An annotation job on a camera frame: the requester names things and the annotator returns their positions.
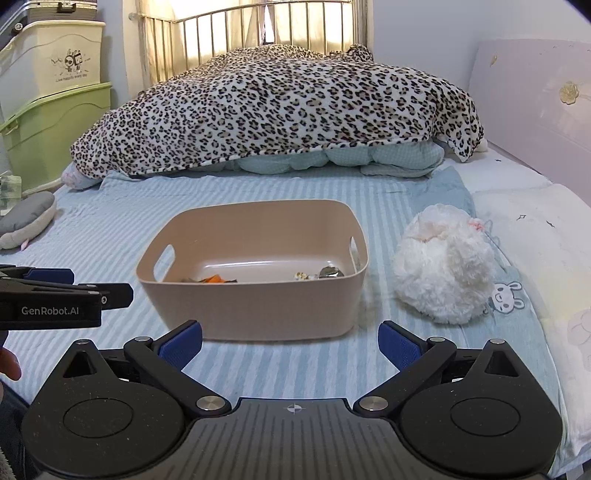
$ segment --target green lid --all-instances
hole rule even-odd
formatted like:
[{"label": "green lid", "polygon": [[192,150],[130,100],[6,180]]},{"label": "green lid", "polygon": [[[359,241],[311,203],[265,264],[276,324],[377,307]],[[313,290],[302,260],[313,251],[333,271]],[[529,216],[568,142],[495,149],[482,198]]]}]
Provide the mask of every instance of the green lid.
[{"label": "green lid", "polygon": [[95,83],[94,85],[86,85],[85,87],[73,88],[71,90],[66,90],[65,92],[54,93],[53,95],[48,95],[46,97],[39,98],[38,100],[35,100],[34,102],[31,102],[31,103],[25,105],[18,112],[16,112],[13,116],[11,116],[8,120],[6,120],[2,125],[0,125],[0,132],[5,130],[11,123],[13,123],[19,117],[23,116],[28,111],[33,110],[34,108],[37,108],[40,105],[43,105],[43,104],[49,103],[49,102],[53,102],[54,100],[59,100],[60,98],[65,98],[65,97],[68,97],[71,95],[76,95],[78,93],[92,92],[93,90],[100,90],[103,88],[111,88],[112,86],[113,86],[113,84],[111,82]]}]

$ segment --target plastic storage container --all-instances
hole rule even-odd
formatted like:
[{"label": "plastic storage container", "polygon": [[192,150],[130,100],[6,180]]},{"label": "plastic storage container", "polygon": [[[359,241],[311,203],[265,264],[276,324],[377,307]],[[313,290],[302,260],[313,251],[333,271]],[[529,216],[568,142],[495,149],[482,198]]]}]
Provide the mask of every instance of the plastic storage container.
[{"label": "plastic storage container", "polygon": [[39,98],[100,83],[104,26],[51,20],[24,27],[0,51],[0,121]]},{"label": "plastic storage container", "polygon": [[61,172],[72,161],[70,146],[110,107],[111,84],[101,83],[44,97],[0,125],[22,189],[59,185]]},{"label": "plastic storage container", "polygon": [[[174,261],[154,275],[167,247]],[[328,265],[343,277],[298,281]],[[201,322],[216,340],[302,340],[347,332],[368,252],[351,209],[334,200],[276,200],[187,210],[150,243],[137,276],[169,329]],[[219,274],[237,283],[192,283]]]},{"label": "plastic storage container", "polygon": [[96,11],[96,1],[16,0],[0,16],[0,50],[30,23],[42,20],[93,21]]}]

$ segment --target light blue quilt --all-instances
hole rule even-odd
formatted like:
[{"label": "light blue quilt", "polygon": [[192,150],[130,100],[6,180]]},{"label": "light blue quilt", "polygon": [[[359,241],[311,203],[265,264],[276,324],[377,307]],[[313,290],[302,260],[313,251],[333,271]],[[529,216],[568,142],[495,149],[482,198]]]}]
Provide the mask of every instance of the light blue quilt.
[{"label": "light blue quilt", "polygon": [[[71,268],[76,283],[129,282],[135,300],[106,312],[99,329],[11,332],[6,347],[19,357],[22,380],[11,387],[31,401],[69,345],[91,338],[99,348],[120,348],[137,335],[157,338],[167,329],[135,276],[152,238],[177,213],[220,203],[268,199],[334,199],[355,212],[368,240],[370,264],[357,325],[341,338],[296,343],[206,342],[184,372],[228,398],[345,397],[355,399],[396,373],[379,353],[377,330],[392,319],[422,338],[444,336],[458,347],[481,348],[504,338],[560,408],[558,378],[519,273],[498,252],[498,297],[487,314],[464,326],[435,325],[394,298],[391,260],[405,227],[427,205],[447,203],[474,215],[470,194],[453,168],[430,179],[362,175],[344,167],[314,168],[279,176],[225,172],[130,181],[111,174],[100,189],[57,193],[59,215],[23,252],[3,263]],[[553,473],[565,459],[558,456]]]}]

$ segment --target dark jeans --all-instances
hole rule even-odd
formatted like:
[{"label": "dark jeans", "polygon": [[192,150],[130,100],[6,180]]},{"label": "dark jeans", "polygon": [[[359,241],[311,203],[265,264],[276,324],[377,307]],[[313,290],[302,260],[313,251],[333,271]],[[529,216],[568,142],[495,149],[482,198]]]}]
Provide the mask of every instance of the dark jeans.
[{"label": "dark jeans", "polygon": [[28,405],[6,384],[0,402],[0,448],[12,467],[17,480],[33,480],[39,471],[27,455],[21,437],[21,422]]}]

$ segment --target pink headboard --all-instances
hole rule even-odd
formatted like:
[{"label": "pink headboard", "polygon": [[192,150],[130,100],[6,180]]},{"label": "pink headboard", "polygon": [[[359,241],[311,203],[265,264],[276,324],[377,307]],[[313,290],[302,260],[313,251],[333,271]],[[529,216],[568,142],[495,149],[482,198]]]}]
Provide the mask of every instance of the pink headboard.
[{"label": "pink headboard", "polygon": [[591,205],[591,44],[483,42],[470,94],[488,141]]}]

